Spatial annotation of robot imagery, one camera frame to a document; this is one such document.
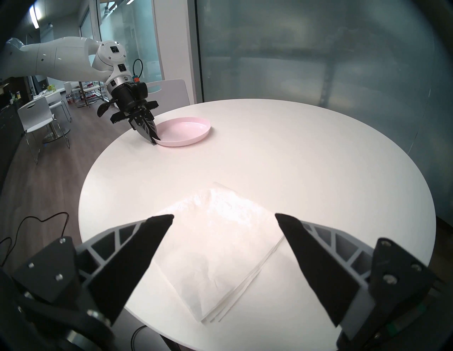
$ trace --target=chair backrest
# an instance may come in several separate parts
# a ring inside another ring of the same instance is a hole
[[[157,81],[146,83],[148,88],[160,86],[160,90],[148,94],[147,101],[156,100],[159,107],[151,110],[154,116],[171,111],[180,107],[188,106],[186,83],[183,79],[171,79],[168,81]]]
[[[54,104],[55,102],[61,101],[61,94],[57,91],[53,92],[52,94],[49,94],[46,96],[47,103]]]
[[[17,113],[19,114],[20,121],[22,122],[25,131],[52,118],[52,112],[50,112],[45,96],[30,101],[28,104],[19,108]]]

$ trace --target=pink plate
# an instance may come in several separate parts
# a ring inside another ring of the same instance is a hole
[[[206,137],[211,129],[211,123],[204,118],[180,117],[159,123],[156,129],[160,138],[156,143],[159,145],[184,146]]]

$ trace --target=wooden floor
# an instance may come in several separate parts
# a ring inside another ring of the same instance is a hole
[[[124,120],[110,122],[115,111],[108,110],[102,118],[96,114],[101,101],[90,107],[69,106],[72,122],[69,123],[61,108],[53,110],[61,126],[71,128],[68,133],[70,149],[60,138],[52,143],[40,141],[49,133],[42,128],[34,135],[41,152],[38,164],[32,159],[25,137],[14,155],[0,195],[0,238],[11,236],[14,240],[19,223],[26,216],[47,218],[54,213],[69,213],[65,235],[71,236],[74,245],[81,243],[78,225],[78,204],[85,177],[101,152],[118,136],[130,128]],[[37,153],[37,144],[29,135],[29,142]],[[6,261],[4,269],[12,273],[28,257],[61,235],[65,215],[46,223],[27,219],[21,226],[17,245]],[[0,247],[0,260],[6,254],[8,241]]]

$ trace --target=glass wall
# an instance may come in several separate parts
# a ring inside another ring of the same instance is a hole
[[[115,40],[126,49],[126,65],[132,72],[135,59],[143,62],[140,81],[149,83],[162,80],[152,2],[150,0],[112,1],[99,3],[101,40]],[[139,75],[140,62],[135,64],[135,73]]]
[[[90,10],[87,11],[87,14],[82,21],[82,24],[80,26],[80,33],[82,34],[82,38],[93,39],[93,28],[91,27]]]
[[[414,160],[453,225],[453,62],[411,0],[197,0],[205,101],[307,103]]]

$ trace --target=cabinet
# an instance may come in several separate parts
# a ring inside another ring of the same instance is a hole
[[[22,103],[8,105],[0,111],[0,191],[10,168],[11,161],[24,134],[17,109]]]

